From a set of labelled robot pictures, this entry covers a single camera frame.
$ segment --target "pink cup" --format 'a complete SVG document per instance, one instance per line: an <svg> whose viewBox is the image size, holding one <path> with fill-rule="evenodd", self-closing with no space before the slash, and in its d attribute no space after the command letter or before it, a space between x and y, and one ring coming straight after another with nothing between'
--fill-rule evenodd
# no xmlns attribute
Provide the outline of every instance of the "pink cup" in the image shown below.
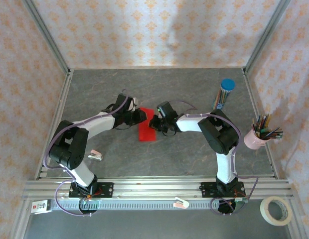
<svg viewBox="0 0 309 239"><path fill-rule="evenodd" d="M269 141L270 139L268 140L262 140L262 139L259 139L253 132L253 130L250 130L246 136L244 137L244 143L246 146L248 146L248 148L250 149L259 149L261 146L265 146L265 143L267 141Z"/></svg>

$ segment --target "white label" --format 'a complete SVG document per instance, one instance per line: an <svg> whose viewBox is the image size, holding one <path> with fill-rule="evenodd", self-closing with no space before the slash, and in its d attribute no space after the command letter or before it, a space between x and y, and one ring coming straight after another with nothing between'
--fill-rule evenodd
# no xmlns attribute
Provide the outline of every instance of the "white label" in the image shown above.
<svg viewBox="0 0 309 239"><path fill-rule="evenodd" d="M31 204L30 213L32 214L48 213L48 212L51 212L51 199L36 201Z"/></svg>

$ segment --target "blue cap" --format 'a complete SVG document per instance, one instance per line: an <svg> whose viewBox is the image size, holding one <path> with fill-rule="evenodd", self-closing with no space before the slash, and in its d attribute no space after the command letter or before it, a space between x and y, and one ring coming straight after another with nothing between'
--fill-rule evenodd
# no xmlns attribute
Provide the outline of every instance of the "blue cap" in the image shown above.
<svg viewBox="0 0 309 239"><path fill-rule="evenodd" d="M224 79L221 82L221 87L225 89L226 91L231 91L235 87L235 81L232 79Z"/></svg>

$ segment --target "metal frame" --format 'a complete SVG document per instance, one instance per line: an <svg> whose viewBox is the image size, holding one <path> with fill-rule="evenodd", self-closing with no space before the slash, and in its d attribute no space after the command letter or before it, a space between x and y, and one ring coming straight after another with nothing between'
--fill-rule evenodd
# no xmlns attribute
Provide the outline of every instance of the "metal frame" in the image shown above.
<svg viewBox="0 0 309 239"><path fill-rule="evenodd" d="M253 68L255 62L257 61L258 57L261 55L261 52L262 52L264 46L266 45L269 38L271 37L275 27L277 26L278 22L280 21L281 16L285 12L285 9L289 5L290 1L291 0L280 0L280 2L278 4L278 6L276 7L273 15L271 16L269 23L265 27L261 38L259 39L258 43L256 44L256 47L254 48L250 59L246 63L246 66L243 70L245 73L250 72L251 69Z"/></svg>
<svg viewBox="0 0 309 239"><path fill-rule="evenodd" d="M252 106L253 106L253 109L254 109L254 112L255 112L255 116L258 117L260 115L260 110L258 109L257 104L255 103L255 100L254 100L255 98L254 98L254 95L253 95L253 92L252 92L252 89L251 89L251 86L250 86L250 83L249 83L249 77L248 77L247 74L245 74L244 69L242 69L242 73L243 73L245 84L248 88L248 92L249 92L250 99L251 99L251 102L252 102ZM280 178L281 174L280 174L278 167L276 166L276 164L273 160L272 150L267 144L265 145L265 150L266 150L266 153L268 155L274 176L275 176L275 178L278 179L278 178Z"/></svg>
<svg viewBox="0 0 309 239"><path fill-rule="evenodd" d="M23 238L27 223L30 216L31 202L34 200L49 199L54 197L55 190L57 186L64 180L64 178L45 178L47 175L47 170L42 167L42 159L44 155L45 148L48 146L52 136L55 132L57 125L59 124L66 102L73 70L69 70L61 52L59 51L55 41L50 35L47 26L45 25L43 19L41 18L35 4L32 0L22 0L29 10L30 14L34 18L39 30L46 39L49 47L53 51L55 57L57 58L60 67L65 71L66 77L59 96L59 103L56 107L53 122L50 126L49 135L46 139L45 147L42 152L41 161L38 165L35 180L27 181L25 190L22 195L21 203L18 208L15 221L12 226L12 231L9 235L11 239ZM255 104L253 93L250 88L247 73L253 68L258 56L265 47L268 39L273 33L276 25L278 24L282 14L284 13L286 7L288 6L290 0L281 0L273 13L266 29L260 38L257 46L255 47L247 65L242 69L244 79L249 91L251 102L255 114L259 114L257 105ZM294 192L291 189L288 180L277 179L279 178L278 169L273 161L272 152L269 147L266 146L267 154L272 166L273 175L261 175L256 189L251 197L251 200L260 200L268 196L279 196L285 198L292 208L294 217L292 221L288 224L289 232L292 239L307 238L303 223L301 221L296 199L294 197ZM98 179L99 182L114 182L114 197L112 199L103 199L109 207L115 208L116 205L126 205L128 202L132 202L134 205L141 205L147 202L154 201L157 204L165 203L174 200L175 196L179 196L185 200L190 200L193 202L194 209L206 209L204 203L206 204L207 199L202 198L199 186L201 182L215 181L211 177L199 177L199 176L170 176L170 177L118 177L118 178L101 178ZM246 193L249 194L251 188L254 184L254 179L242 180L245 184ZM68 209L75 209L74 202L78 199L69 199L68 192L70 189L69 183L65 183L57 194L60 202L62 204L68 205Z"/></svg>
<svg viewBox="0 0 309 239"><path fill-rule="evenodd" d="M45 141L44 148L43 148L42 153L41 153L40 162L37 166L35 180L37 180L40 177L46 177L46 175L47 175L47 169L43 166L43 159L44 159L45 150L48 147L51 139L53 138L54 133L57 129L57 126L58 126L58 124L61 120L73 73L74 73L74 71L70 70L70 72L67 73L66 76L65 76L65 80L64 80L62 89L60 91L59 98L58 98L58 104L56 106L54 116L53 116L53 120L52 120L52 123L51 123L50 128L49 128L49 133L48 133L48 136L47 136L46 141Z"/></svg>
<svg viewBox="0 0 309 239"><path fill-rule="evenodd" d="M178 196L184 200L189 200L193 209L209 209L208 201L202 198L199 190L200 182L215 179L209 177L181 176L181 177L114 177L101 178L99 182L114 182L113 198L103 199L103 206L99 209L119 209L126 210L127 207L143 208L143 205L157 205L156 210L171 210L169 204ZM30 216L31 202L53 198L61 179L39 179L27 181L25 191L22 195L22 203L17 212L16 221L9 238L23 238ZM246 193L249 194L254 184L254 179L242 180ZM67 206L67 209L76 209L78 199L68 198L70 184L65 183L57 194L60 203ZM279 196L284 198L292 208L293 218L288 224L288 229L292 239L306 239L304 227L297 209L294 192L288 180L274 178L260 178L251 197L251 200L261 200L268 196Z"/></svg>
<svg viewBox="0 0 309 239"><path fill-rule="evenodd" d="M55 57L56 57L56 59L59 63L60 68L65 73L68 73L69 67L67 66L67 63L66 63L63 55L61 54L60 50L58 49L57 44L54 41L54 38L49 33L49 30L48 30L44 20L40 16L34 2L32 0L22 0L22 1L24 3L25 7L27 8L27 10L29 11L30 15L34 19L39 31L42 33L42 35L45 38L45 40L46 40L48 46L50 47L51 51L55 55Z"/></svg>

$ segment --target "pencil cup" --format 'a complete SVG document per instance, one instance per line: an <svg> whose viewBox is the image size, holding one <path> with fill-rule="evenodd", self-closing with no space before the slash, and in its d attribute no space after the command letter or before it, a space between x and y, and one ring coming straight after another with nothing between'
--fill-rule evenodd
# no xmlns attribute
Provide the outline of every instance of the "pencil cup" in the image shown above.
<svg viewBox="0 0 309 239"><path fill-rule="evenodd" d="M224 79L221 82L221 86L219 89L219 92L217 96L215 97L213 104L212 104L212 109L222 109L224 106L224 103L226 101L226 98L230 94L230 92L234 89L235 87L235 82L231 79Z"/></svg>
<svg viewBox="0 0 309 239"><path fill-rule="evenodd" d="M250 132L248 132L246 134L246 136L244 137L244 143L245 145L250 148L250 149L259 149L261 146L265 146L265 143L268 142L270 139L268 140L262 140L260 138L258 138L253 130L250 130Z"/></svg>

